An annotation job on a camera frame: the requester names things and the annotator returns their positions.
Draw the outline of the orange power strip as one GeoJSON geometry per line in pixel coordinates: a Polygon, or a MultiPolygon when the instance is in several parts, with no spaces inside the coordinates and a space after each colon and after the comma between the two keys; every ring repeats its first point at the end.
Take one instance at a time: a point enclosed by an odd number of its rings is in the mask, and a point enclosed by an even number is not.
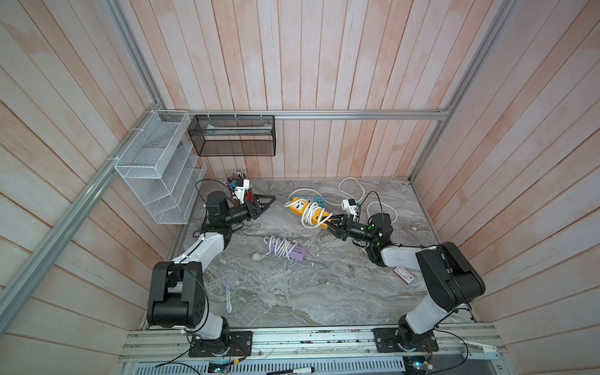
{"type": "Polygon", "coordinates": [[[301,225],[308,229],[328,229],[327,220],[333,214],[316,203],[310,203],[307,198],[293,198],[284,205],[293,214],[301,218],[301,225]]]}

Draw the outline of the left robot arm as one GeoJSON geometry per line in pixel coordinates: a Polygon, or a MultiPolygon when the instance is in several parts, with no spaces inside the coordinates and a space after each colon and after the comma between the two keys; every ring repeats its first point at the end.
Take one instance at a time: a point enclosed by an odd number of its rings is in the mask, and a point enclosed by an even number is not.
{"type": "Polygon", "coordinates": [[[146,320],[151,326],[181,329],[200,347],[217,356],[231,351],[227,319],[211,312],[203,271],[230,244],[234,225],[255,220],[276,201],[273,195],[251,193],[243,203],[230,206],[225,192],[211,192],[199,236],[171,261],[158,262],[151,277],[146,320]]]}

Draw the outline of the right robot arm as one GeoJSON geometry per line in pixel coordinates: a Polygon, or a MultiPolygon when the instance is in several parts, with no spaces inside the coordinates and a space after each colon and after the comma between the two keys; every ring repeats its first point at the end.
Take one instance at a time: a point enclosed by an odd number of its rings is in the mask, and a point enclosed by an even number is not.
{"type": "Polygon", "coordinates": [[[334,215],[327,221],[327,229],[342,241],[359,241],[369,260],[379,267],[402,267],[422,274],[427,293],[399,319],[395,352],[419,350],[439,323],[486,292],[482,277],[454,243],[428,247],[393,243],[392,219],[387,213],[376,213],[367,223],[358,223],[347,214],[334,215]]]}

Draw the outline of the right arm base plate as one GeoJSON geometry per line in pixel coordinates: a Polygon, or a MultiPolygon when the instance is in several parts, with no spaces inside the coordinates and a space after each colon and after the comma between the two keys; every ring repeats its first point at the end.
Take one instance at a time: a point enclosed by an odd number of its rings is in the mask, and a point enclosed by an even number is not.
{"type": "Polygon", "coordinates": [[[404,326],[375,328],[373,336],[379,353],[429,353],[439,350],[438,341],[432,331],[426,334],[414,334],[404,326]]]}

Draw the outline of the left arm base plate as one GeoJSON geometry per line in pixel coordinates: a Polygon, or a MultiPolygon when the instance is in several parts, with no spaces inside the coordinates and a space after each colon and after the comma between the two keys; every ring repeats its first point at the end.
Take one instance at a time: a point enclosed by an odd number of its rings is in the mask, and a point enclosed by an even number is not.
{"type": "Polygon", "coordinates": [[[188,355],[192,358],[207,358],[217,356],[248,357],[252,353],[253,332],[251,331],[224,331],[216,340],[192,337],[188,355]]]}

